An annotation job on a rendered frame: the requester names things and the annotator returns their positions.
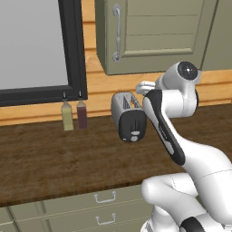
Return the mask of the silver and black toaster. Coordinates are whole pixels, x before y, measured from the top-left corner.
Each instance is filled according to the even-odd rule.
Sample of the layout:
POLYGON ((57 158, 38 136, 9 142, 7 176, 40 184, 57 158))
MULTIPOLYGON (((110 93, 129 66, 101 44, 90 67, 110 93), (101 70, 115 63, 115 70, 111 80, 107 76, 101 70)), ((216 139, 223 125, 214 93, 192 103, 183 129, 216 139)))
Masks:
POLYGON ((111 98, 111 116, 120 139, 126 142, 141 140, 147 129, 147 116, 132 92, 117 92, 111 98))

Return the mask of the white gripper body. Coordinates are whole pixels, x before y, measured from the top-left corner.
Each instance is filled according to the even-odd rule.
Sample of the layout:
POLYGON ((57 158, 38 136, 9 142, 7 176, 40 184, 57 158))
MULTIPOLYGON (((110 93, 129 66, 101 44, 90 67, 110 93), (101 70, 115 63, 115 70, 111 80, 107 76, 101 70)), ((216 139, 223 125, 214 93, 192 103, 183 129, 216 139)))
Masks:
POLYGON ((143 81, 136 85, 137 94, 147 94, 149 91, 155 89, 155 82, 143 81))

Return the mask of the olive green drawer front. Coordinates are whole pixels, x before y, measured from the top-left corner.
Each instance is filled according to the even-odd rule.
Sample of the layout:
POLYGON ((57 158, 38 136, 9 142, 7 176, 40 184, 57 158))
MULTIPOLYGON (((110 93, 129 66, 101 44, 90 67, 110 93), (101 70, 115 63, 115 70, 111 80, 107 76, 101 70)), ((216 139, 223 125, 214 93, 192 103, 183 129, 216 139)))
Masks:
POLYGON ((141 186, 130 186, 125 188, 115 188, 108 189, 104 191, 92 192, 87 194, 81 194, 70 197, 63 198, 55 198, 45 200, 43 203, 46 208, 46 215, 59 214, 64 212, 71 212, 77 210, 83 210, 88 208, 98 208, 98 207, 106 207, 112 204, 132 202, 134 200, 142 199, 141 195, 141 186), (110 203, 98 204, 94 195, 96 193, 110 193, 112 191, 116 192, 116 200, 110 203))
POLYGON ((123 205, 114 208, 103 208, 59 217, 50 217, 49 221, 53 232, 75 232, 89 228, 103 227, 96 223, 96 216, 106 217, 111 213, 115 213, 116 222, 111 224, 115 225, 133 219, 148 218, 151 214, 151 210, 151 206, 143 205, 141 202, 138 202, 137 204, 123 205))

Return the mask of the black framed window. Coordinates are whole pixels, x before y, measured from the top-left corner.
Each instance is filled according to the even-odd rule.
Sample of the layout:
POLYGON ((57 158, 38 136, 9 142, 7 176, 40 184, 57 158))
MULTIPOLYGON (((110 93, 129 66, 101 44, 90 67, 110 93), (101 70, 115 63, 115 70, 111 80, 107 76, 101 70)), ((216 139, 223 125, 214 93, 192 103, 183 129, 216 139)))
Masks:
POLYGON ((87 98, 81 0, 0 0, 0 107, 87 98))

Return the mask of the dark red condiment bottle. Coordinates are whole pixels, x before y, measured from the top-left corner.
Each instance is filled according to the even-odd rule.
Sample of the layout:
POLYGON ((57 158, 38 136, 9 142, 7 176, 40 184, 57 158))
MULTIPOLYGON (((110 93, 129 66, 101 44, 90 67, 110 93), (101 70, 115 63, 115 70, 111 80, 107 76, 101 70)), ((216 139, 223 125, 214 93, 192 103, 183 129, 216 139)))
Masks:
POLYGON ((79 101, 76 106, 78 129, 83 130, 87 128, 87 109, 86 104, 83 102, 82 96, 79 95, 79 101))

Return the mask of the plain olive green cupboard door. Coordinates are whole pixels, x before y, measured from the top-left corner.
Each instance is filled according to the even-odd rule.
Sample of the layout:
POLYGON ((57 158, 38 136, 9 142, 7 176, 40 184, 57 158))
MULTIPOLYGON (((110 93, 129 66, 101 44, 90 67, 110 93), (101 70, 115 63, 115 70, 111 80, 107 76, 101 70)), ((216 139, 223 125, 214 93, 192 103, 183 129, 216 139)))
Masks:
POLYGON ((203 71, 232 69, 232 0, 218 0, 203 71))

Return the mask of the yellow condiment bottle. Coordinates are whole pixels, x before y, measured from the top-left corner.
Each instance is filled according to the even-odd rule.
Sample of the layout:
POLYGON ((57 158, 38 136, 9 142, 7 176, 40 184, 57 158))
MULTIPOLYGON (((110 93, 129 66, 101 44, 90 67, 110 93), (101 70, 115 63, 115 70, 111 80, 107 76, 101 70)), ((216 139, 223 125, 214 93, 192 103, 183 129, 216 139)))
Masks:
POLYGON ((63 93, 63 106, 62 106, 63 129, 65 131, 73 130, 73 109, 68 103, 66 93, 63 93))

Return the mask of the olive green wall cupboard door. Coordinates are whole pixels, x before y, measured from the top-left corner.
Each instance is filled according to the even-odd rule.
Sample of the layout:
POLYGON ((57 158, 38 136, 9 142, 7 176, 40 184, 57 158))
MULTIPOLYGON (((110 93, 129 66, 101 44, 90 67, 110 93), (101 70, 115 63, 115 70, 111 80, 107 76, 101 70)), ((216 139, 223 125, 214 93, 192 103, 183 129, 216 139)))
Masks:
POLYGON ((107 75, 164 72, 187 61, 200 67, 218 0, 94 0, 96 49, 107 75), (116 52, 121 7, 120 60, 116 52))

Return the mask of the olive green base cupboard door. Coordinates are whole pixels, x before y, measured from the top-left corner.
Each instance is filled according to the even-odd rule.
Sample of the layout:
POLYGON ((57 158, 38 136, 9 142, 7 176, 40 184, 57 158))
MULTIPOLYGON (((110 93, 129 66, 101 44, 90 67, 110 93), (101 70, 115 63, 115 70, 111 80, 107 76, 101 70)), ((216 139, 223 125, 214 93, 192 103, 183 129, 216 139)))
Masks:
POLYGON ((47 211, 42 201, 11 206, 10 211, 16 221, 38 220, 43 232, 53 232, 49 220, 45 218, 47 211))

